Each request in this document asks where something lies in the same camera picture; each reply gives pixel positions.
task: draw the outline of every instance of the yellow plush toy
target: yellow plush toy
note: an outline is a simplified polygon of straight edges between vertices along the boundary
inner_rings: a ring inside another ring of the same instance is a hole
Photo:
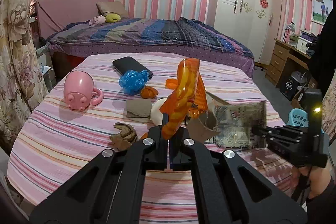
[[[121,17],[117,14],[110,13],[105,16],[105,20],[107,23],[114,23],[120,21]]]

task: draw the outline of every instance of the blue plastic basket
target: blue plastic basket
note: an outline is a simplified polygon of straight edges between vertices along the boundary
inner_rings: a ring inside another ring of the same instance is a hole
[[[308,114],[300,108],[293,108],[288,114],[288,126],[308,127]]]

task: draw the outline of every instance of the mug handle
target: mug handle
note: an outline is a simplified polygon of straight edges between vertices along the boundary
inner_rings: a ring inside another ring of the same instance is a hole
[[[100,89],[97,89],[97,88],[93,88],[93,92],[98,93],[98,98],[94,98],[91,100],[91,104],[95,106],[95,105],[98,105],[103,100],[104,93]]]

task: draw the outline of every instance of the crumpled blue plastic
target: crumpled blue plastic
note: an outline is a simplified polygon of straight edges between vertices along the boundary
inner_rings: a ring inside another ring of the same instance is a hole
[[[138,94],[148,81],[148,71],[128,70],[119,79],[119,85],[124,88],[127,95]]]

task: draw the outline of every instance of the floor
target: floor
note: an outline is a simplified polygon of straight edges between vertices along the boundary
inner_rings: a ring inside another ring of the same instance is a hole
[[[288,114],[293,109],[291,102],[282,95],[270,81],[265,78],[266,70],[256,67],[253,72],[253,82],[258,86],[260,91],[271,102],[273,108],[279,113],[284,123],[288,122]]]

